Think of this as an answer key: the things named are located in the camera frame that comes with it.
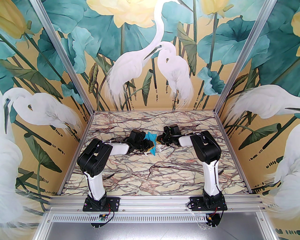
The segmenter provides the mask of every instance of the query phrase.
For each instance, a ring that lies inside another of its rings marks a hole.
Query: egret beak
[[[182,0],[178,0],[178,2],[179,2],[182,6],[186,7],[188,10],[190,10],[190,11],[193,12],[193,10],[190,9],[190,7],[189,7],[188,5],[186,5]]]
[[[148,57],[150,57],[153,53],[155,53],[156,52],[156,50],[157,49],[159,49],[159,48],[161,48],[161,46],[157,46],[157,47],[155,47],[153,50],[152,50],[152,52],[151,53],[149,53],[145,58],[144,58],[144,60],[146,59],[146,58],[148,58]]]
[[[300,111],[300,108],[294,108],[294,107],[286,107],[285,109],[294,110],[294,111]]]
[[[9,111],[8,111],[8,104],[10,100],[5,102],[4,104],[4,128],[5,128],[5,134],[7,134],[7,124],[8,124],[8,117],[9,117]]]

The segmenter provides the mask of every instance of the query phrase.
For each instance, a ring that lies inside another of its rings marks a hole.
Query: painted mural
[[[264,1],[42,2],[94,108],[120,111],[213,109]]]
[[[300,238],[300,1],[277,1],[256,54],[219,112],[252,191],[262,195],[279,239]]]
[[[0,1],[0,105],[0,238],[31,239],[89,114],[27,0]]]

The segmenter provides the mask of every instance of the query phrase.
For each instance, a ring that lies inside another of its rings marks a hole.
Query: blue cloth
[[[154,144],[154,147],[150,150],[150,152],[155,156],[155,149],[156,149],[156,137],[157,137],[157,134],[152,134],[150,132],[148,132],[145,136],[144,139],[148,139],[148,140],[151,140]]]

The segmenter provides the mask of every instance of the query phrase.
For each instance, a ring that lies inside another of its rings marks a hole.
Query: yellow lotus flower
[[[202,12],[206,15],[218,13],[224,17],[224,12],[233,7],[229,0],[201,0]]]
[[[0,0],[0,28],[15,39],[21,38],[27,29],[25,19],[11,0]]]
[[[291,25],[293,27],[293,33],[296,36],[300,37],[300,12],[295,13],[295,15],[292,18]],[[300,57],[300,47],[298,47],[296,56]]]
[[[157,0],[87,0],[89,7],[100,15],[113,15],[115,25],[136,24],[143,28],[154,25]]]

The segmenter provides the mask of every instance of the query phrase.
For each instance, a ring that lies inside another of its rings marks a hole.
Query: marble surface
[[[160,135],[177,124],[182,134],[208,130],[222,149],[219,183],[223,194],[247,193],[211,111],[101,112],[96,114],[82,150],[93,138],[129,136],[132,129]],[[103,174],[107,195],[202,194],[203,168],[193,147],[157,145],[156,155],[111,156]],[[87,182],[78,165],[65,185],[64,195],[86,195]]]

